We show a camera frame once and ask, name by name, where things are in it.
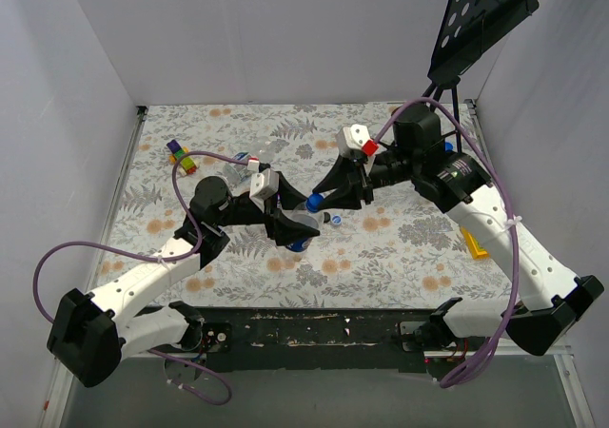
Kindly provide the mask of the black music stand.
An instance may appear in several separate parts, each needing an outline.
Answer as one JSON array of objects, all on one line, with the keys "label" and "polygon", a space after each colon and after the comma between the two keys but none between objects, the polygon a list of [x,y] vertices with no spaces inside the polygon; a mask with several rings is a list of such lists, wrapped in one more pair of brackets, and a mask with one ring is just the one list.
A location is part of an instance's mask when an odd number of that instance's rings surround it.
[{"label": "black music stand", "polygon": [[539,7],[538,0],[448,0],[424,95],[455,92],[463,74]]}]

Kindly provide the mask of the white blue bottle cap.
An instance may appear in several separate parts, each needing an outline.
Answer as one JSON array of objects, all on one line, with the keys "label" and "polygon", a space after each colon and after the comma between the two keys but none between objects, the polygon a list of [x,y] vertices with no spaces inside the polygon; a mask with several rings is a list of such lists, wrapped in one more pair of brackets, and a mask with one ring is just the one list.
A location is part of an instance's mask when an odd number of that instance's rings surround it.
[{"label": "white blue bottle cap", "polygon": [[343,223],[343,219],[339,215],[334,215],[331,219],[331,222],[334,226],[341,226]]}]

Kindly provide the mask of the floral table cloth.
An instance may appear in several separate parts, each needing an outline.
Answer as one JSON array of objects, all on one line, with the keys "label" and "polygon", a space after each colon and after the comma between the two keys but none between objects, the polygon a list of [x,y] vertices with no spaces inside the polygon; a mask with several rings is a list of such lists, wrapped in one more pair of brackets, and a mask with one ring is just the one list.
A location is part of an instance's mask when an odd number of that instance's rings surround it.
[{"label": "floral table cloth", "polygon": [[[130,252],[157,250],[184,219],[208,175],[224,175],[226,157],[260,137],[282,141],[272,164],[303,193],[333,165],[336,132],[363,124],[376,132],[391,103],[343,105],[155,106],[147,113],[109,235]],[[198,163],[182,176],[169,161],[175,139]],[[374,202],[327,224],[297,261],[260,225],[231,227],[223,253],[156,299],[195,306],[434,308],[452,297],[506,301],[510,283],[490,260],[474,260],[459,227],[410,184],[379,189]]]}]

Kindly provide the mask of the multicolour toy brick stack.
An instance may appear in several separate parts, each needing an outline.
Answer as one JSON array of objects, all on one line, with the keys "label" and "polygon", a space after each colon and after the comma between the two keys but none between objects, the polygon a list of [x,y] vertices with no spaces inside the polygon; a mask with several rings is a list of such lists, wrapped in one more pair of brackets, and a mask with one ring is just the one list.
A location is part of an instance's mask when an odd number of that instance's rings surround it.
[{"label": "multicolour toy brick stack", "polygon": [[172,165],[177,165],[177,171],[182,176],[192,175],[198,169],[198,163],[187,156],[188,149],[181,146],[175,139],[167,143],[169,151],[169,161]]}]

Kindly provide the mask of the clear lying bottle silver label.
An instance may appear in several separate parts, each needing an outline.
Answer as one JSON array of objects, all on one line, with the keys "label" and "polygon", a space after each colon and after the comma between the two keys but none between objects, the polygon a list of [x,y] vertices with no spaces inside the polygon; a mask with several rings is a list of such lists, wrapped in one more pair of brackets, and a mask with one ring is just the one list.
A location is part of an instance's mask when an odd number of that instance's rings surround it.
[{"label": "clear lying bottle silver label", "polygon": [[[234,156],[235,160],[245,161],[256,158],[261,164],[271,164],[281,149],[282,141],[272,137],[260,137],[254,140],[246,151],[239,152]],[[239,185],[249,177],[250,172],[247,165],[226,164],[223,174],[231,186]]]}]

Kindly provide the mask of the black base beam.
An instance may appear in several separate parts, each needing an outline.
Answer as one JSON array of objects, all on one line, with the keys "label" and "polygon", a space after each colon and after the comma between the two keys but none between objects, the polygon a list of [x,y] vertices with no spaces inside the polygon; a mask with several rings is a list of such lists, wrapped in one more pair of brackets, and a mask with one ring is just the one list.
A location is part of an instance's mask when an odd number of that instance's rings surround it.
[{"label": "black base beam", "polygon": [[429,309],[201,308],[190,354],[213,371],[394,369],[458,364],[470,340],[424,342]]}]

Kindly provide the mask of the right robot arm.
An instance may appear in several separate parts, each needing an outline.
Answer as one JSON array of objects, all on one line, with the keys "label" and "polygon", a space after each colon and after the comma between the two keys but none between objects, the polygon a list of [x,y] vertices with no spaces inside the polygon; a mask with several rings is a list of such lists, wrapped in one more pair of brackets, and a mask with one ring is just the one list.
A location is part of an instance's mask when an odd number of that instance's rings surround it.
[{"label": "right robot arm", "polygon": [[411,182],[518,284],[514,310],[452,299],[412,333],[413,340],[448,350],[464,338],[490,337],[504,324],[506,336],[520,349],[544,355],[603,293],[602,283],[564,266],[508,213],[489,169],[446,149],[440,118],[426,104],[394,112],[392,128],[390,145],[371,139],[365,126],[339,131],[337,161],[313,189],[326,195],[321,207],[359,209],[373,201],[374,189]]}]

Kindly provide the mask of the yellow green toy brick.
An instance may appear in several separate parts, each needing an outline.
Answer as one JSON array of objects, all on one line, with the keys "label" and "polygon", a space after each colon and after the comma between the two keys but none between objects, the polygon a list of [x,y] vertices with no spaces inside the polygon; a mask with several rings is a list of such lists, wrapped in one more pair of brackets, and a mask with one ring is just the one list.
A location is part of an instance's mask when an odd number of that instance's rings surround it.
[{"label": "yellow green toy brick", "polygon": [[466,247],[474,260],[482,260],[487,259],[489,257],[489,253],[487,252],[487,250],[480,245],[480,243],[468,230],[462,227],[461,233],[465,240]]}]

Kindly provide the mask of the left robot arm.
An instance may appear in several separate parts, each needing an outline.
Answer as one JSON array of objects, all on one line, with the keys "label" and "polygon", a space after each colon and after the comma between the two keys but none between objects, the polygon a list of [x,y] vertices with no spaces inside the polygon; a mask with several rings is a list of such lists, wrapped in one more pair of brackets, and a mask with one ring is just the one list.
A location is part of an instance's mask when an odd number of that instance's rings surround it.
[{"label": "left robot arm", "polygon": [[213,262],[229,243],[227,225],[262,224],[278,246],[320,234],[296,206],[305,197],[270,168],[254,175],[252,191],[233,195],[209,176],[195,187],[183,225],[151,257],[88,293],[70,290],[59,301],[47,348],[84,386],[107,379],[120,362],[159,345],[190,352],[203,338],[199,311],[173,302],[152,313],[147,305],[172,285]]}]

